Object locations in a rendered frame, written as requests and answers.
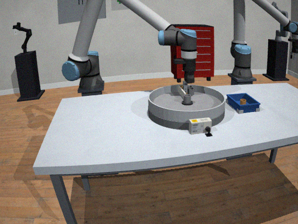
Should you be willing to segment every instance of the black pedestal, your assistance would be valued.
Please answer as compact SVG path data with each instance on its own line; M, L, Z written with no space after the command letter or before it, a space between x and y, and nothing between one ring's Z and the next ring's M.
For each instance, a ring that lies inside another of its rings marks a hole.
M252 84L257 79L252 77L250 79L239 79L237 77L234 77L231 73L228 74L229 77L231 77L231 85L247 85Z
M268 40L267 74L273 81L288 81L285 77L288 60L288 42Z
M21 94L17 101L39 99L44 90L40 90L36 51L16 55L15 62Z

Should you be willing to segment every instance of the white table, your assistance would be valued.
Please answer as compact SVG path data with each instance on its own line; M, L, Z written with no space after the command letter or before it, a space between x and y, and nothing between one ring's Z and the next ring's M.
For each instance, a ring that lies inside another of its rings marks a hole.
M51 175L66 222L77 223L62 175L88 176L151 170L236 158L298 143L298 89L288 83L212 86L227 94L247 93L260 111L238 114L228 104L212 137L157 125L147 116L150 92L62 99L33 169Z

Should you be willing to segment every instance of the circular tray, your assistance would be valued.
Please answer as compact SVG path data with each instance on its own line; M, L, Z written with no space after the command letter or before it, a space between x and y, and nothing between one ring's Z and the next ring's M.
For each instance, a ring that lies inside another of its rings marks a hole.
M188 130L189 120L209 117L212 126L224 118L224 96L208 87L191 85L192 105L183 105L177 86L164 86L152 91L148 99L148 116L155 123L174 129Z

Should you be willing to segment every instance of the table leg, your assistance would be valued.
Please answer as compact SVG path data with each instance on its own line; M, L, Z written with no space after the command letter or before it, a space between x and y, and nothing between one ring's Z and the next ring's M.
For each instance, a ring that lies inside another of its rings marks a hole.
M77 224L61 175L50 175L54 190L67 224Z
M89 184L88 176L82 175L81 177L82 177L84 190L89 191L90 190L90 184Z
M275 162L277 150L278 150L278 148L271 149L270 158L269 158L269 162L270 163L274 163Z

